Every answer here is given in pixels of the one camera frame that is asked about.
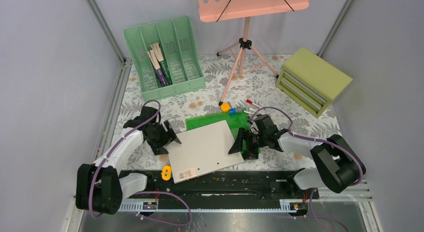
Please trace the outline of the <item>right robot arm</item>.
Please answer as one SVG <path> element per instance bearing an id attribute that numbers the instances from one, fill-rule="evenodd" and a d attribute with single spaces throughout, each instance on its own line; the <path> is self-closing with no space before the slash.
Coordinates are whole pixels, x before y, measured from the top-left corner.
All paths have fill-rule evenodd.
<path id="1" fill-rule="evenodd" d="M 301 197 L 307 189 L 327 187 L 341 193 L 360 182 L 366 168 L 346 140 L 338 135 L 321 139 L 297 135 L 288 129 L 278 129 L 270 116 L 264 114 L 253 120 L 256 128 L 238 129 L 228 154 L 240 152 L 245 160 L 255 160 L 264 147 L 280 152 L 298 153 L 311 158 L 312 169 L 300 169 L 289 179 L 287 192 L 293 198 Z"/>

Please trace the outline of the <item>green plastic folder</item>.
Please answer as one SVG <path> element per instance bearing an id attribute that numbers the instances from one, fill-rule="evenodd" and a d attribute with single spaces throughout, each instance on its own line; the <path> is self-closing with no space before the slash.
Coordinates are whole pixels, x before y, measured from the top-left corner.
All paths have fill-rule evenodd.
<path id="1" fill-rule="evenodd" d="M 244 112 L 235 114 L 235 115 L 229 115 L 228 113 L 222 112 L 222 113 L 208 114 L 204 116 L 188 118 L 185 120 L 185 125 L 186 125 L 186 130 L 188 131 L 188 130 L 200 128 L 203 126 L 207 126 L 210 124 L 214 124 L 220 121 L 226 121 L 231 131 L 231 134 L 234 138 L 233 140 L 230 140 L 230 141 L 233 141 L 231 145 L 225 146 L 224 155 L 227 156 L 229 155 L 228 154 L 229 149 L 233 145 L 234 140 L 237 136 L 238 129 L 239 128 L 250 129 L 251 125 L 248 122 L 248 117 L 249 117 L 249 114 L 246 114 Z"/>

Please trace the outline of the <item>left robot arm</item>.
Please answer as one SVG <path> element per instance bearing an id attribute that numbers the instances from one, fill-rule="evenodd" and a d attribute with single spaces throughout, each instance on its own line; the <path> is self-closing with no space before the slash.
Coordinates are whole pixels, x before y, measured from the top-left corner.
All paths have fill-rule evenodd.
<path id="1" fill-rule="evenodd" d="M 94 217 L 115 214 L 123 199 L 136 192 L 148 198 L 155 192 L 147 175 L 120 173 L 135 150 L 146 142 L 154 155 L 166 155 L 172 142 L 181 143 L 168 120 L 162 120 L 159 109 L 144 106 L 140 115 L 123 125 L 119 139 L 92 164 L 82 164 L 77 171 L 75 206 Z"/>

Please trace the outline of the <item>white binder folder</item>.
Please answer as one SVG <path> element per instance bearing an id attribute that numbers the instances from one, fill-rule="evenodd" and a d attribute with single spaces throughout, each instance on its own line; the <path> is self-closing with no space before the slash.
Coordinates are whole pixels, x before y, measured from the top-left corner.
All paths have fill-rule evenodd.
<path id="1" fill-rule="evenodd" d="M 181 143 L 168 150 L 174 183 L 181 183 L 244 162 L 240 152 L 229 154 L 235 142 L 225 120 L 177 134 Z"/>

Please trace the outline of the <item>purple Treehouse book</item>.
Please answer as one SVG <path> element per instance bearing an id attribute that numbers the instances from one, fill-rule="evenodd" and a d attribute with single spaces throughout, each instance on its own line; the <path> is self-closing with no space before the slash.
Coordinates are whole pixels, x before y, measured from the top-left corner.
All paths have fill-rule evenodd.
<path id="1" fill-rule="evenodd" d="M 149 56 L 149 59 L 150 59 L 152 65 L 153 65 L 153 67 L 156 71 L 157 77 L 158 77 L 162 87 L 168 86 L 169 84 L 166 80 L 165 74 L 164 74 L 164 72 L 163 72 L 163 70 L 162 70 L 162 68 L 161 68 L 161 66 L 160 66 L 160 64 L 157 60 L 157 57 L 156 57 L 154 51 L 153 50 L 148 51 L 148 56 Z"/>

